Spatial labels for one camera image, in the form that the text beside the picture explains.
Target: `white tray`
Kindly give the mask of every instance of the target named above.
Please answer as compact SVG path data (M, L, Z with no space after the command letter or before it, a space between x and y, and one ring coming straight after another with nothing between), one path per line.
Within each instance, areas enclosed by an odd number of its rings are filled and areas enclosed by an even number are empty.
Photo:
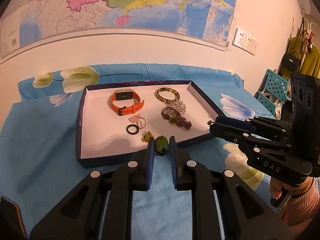
M179 147L189 147L212 138L209 133L209 120L215 120L222 111L191 81L135 82L103 84L88 86L81 100L77 129L77 159L84 167L99 167L124 163L133 158L133 154L146 149L148 143L142 141L143 132L150 131L156 138L164 135L168 140L175 136ZM165 103L155 97L155 91L161 87L170 87L180 94L180 100L186 105L186 113L182 116L191 121L192 127L169 124L161 116ZM135 114L119 116L110 108L111 95L122 89L133 89L144 100L144 106ZM174 99L170 92L161 92L161 96ZM135 104L134 99L115 101L118 107ZM141 114L147 120L147 125L136 135L126 132L131 124L130 117Z

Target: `watch face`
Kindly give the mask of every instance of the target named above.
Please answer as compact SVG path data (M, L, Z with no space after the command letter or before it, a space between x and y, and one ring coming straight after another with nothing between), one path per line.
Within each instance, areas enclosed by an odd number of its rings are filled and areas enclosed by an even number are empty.
M133 98L133 90L118 90L116 91L116 101L128 100Z

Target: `flower pattern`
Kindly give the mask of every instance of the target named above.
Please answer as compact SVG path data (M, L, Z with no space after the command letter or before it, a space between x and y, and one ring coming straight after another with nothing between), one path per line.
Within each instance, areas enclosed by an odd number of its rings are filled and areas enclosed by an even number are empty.
M46 73L43 75L35 76L35 80L32 83L34 88L45 88L51 84L53 80L52 73Z
M62 70L60 75L64 78L62 86L66 93L81 91L85 86L97 84L99 80L98 73L89 66Z
M241 104L238 100L221 94L222 98L220 99L220 103L223 105L222 110L231 115L231 117L235 117L238 119L246 119L253 118L255 116L255 112L249 108Z
M247 156L237 144L226 143L223 148L230 152L225 159L226 169L233 170L250 188L256 190L262 182L264 173L247 165Z
M55 105L55 107L57 107L63 104L64 102L68 101L69 99L71 99L72 96L73 96L73 93L51 96L50 102L51 104Z

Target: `white wall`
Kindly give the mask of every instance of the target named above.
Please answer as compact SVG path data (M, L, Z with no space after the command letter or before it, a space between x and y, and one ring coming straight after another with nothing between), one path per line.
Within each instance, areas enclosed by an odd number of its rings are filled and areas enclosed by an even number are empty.
M320 21L320 12L316 8L316 6L312 0L310 0L310 6L311 6L310 15L312 15L314 18L316 18L318 21Z
M238 73L252 94L267 68L279 67L288 40L300 26L297 0L238 0L237 26L259 42L256 56L231 46L229 52L163 37L106 35L75 38L26 51L0 65L0 127L17 83L37 74L81 65L162 63L193 65Z

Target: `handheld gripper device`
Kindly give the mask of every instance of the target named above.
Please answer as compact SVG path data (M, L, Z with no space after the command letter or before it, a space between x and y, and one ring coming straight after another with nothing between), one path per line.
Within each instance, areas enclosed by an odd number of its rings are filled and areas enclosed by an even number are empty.
M150 189L153 162L151 138L116 171L90 172L33 228L30 240L131 239L132 192Z
M233 171L210 171L178 149L173 136L169 143L174 187L191 190L192 240L293 239L281 218Z
M290 78L292 123L261 116L245 121L218 116L208 125L213 136L237 143L249 166L299 187L308 177L320 176L320 79L295 73ZM272 198L271 204L283 208L291 196L283 187L281 197Z

